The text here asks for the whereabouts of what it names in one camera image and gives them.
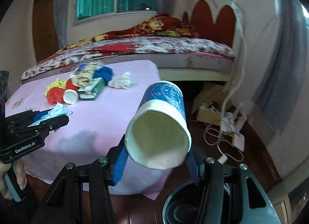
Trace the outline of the person's left hand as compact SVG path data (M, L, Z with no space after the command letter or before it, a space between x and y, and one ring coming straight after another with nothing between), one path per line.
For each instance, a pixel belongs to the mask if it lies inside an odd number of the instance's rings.
M7 188L6 182L4 180L4 174L11 168L11 164L4 164L1 162L1 195L4 199L12 200L12 194L10 190ZM27 185L27 176L25 172L25 164L22 159L19 159L13 163L13 167L16 169L17 175L17 183L21 190L25 189Z

